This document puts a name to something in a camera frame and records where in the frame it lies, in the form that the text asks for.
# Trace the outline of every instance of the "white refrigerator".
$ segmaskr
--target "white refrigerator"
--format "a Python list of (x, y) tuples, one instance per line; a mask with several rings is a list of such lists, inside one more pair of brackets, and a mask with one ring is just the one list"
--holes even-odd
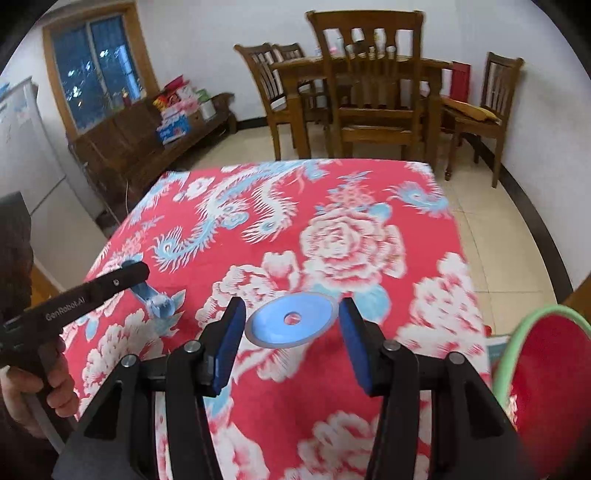
[(80, 284), (106, 238), (57, 161), (31, 78), (0, 97), (0, 196), (15, 191), (31, 215), (35, 263), (60, 290)]

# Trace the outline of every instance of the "wooden window frame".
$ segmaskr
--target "wooden window frame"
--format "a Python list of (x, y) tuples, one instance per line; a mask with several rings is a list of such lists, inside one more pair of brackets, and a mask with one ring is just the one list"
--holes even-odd
[(123, 3), (106, 5), (100, 8), (85, 10), (79, 14), (74, 14), (65, 18), (60, 18), (43, 27), (43, 50), (45, 54), (45, 63), (47, 66), (47, 76), (51, 85), (57, 109), (60, 112), (66, 135), (69, 141), (74, 141), (83, 134), (76, 127), (76, 123), (68, 107), (66, 94), (61, 85), (60, 73), (57, 69), (56, 55), (53, 49), (51, 36), (55, 32), (64, 30), (72, 25), (92, 21), (111, 15), (122, 15), (125, 35), (129, 44), (130, 55), (134, 61), (135, 69), (145, 88), (148, 96), (155, 96), (160, 91), (154, 70), (148, 56), (148, 50), (145, 45), (144, 35), (139, 23), (138, 11), (135, 3)]

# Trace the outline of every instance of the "yellow cushion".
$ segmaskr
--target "yellow cushion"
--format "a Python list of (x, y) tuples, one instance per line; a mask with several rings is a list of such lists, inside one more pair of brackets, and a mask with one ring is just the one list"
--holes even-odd
[(469, 116), (477, 122), (493, 120), (494, 122), (498, 123), (500, 121), (494, 113), (480, 106), (470, 105), (469, 103), (464, 102), (458, 102), (457, 100), (452, 100), (450, 98), (443, 98), (443, 104), (455, 110), (458, 110), (459, 112), (463, 113), (466, 116)]

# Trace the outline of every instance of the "silver bolt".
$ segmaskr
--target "silver bolt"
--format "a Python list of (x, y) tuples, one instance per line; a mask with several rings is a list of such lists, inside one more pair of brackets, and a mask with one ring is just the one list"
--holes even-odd
[(400, 347), (400, 343), (398, 343), (396, 340), (384, 340), (384, 348), (388, 352), (396, 352), (400, 350)]
[(123, 365), (124, 367), (131, 367), (131, 366), (135, 365), (137, 360), (138, 360), (138, 358), (135, 355), (132, 355), (132, 354), (125, 355), (121, 359), (121, 365)]
[(449, 354), (450, 362), (455, 365), (461, 365), (462, 363), (464, 363), (465, 359), (466, 358), (461, 353), (452, 352)]
[(183, 349), (187, 353), (196, 352), (200, 348), (201, 348), (201, 343), (199, 343), (197, 340), (189, 340), (187, 343), (184, 344), (184, 347), (183, 347)]

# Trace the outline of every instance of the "table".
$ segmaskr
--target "table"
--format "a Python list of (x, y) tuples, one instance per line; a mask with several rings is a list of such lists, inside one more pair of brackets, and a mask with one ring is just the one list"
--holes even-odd
[[(335, 57), (333, 68), (335, 73), (347, 72), (345, 57)], [(448, 61), (421, 59), (423, 64), (422, 80), (428, 82), (429, 94), (427, 98), (427, 141), (425, 148), (425, 160), (435, 167), (437, 162), (437, 143), (441, 128), (441, 84), (442, 70), (451, 69)], [(399, 56), (399, 73), (401, 78), (413, 77), (412, 59)], [(304, 122), (302, 101), (298, 85), (302, 80), (325, 79), (322, 57), (305, 57), (302, 59), (286, 60), (275, 63), (273, 67), (279, 73), (281, 84), (285, 90), (287, 108), (290, 110), (291, 135), (294, 139), (295, 149), (300, 158), (310, 158), (310, 141), (308, 130)]]
[[(482, 317), (449, 204), (428, 165), (328, 159), (169, 172), (131, 212), (88, 278), (143, 260), (175, 313), (150, 318), (130, 291), (64, 331), (83, 411), (128, 353), (165, 355), (241, 296), (252, 313), (301, 290), (352, 296), (365, 319), (414, 352), (463, 352), (487, 380)], [(430, 451), (421, 395), (418, 478)], [(228, 479), (361, 479), (380, 398), (358, 387), (338, 325), (291, 349), (242, 339), (229, 385), (206, 399)], [(161, 478), (170, 478), (157, 397)]]

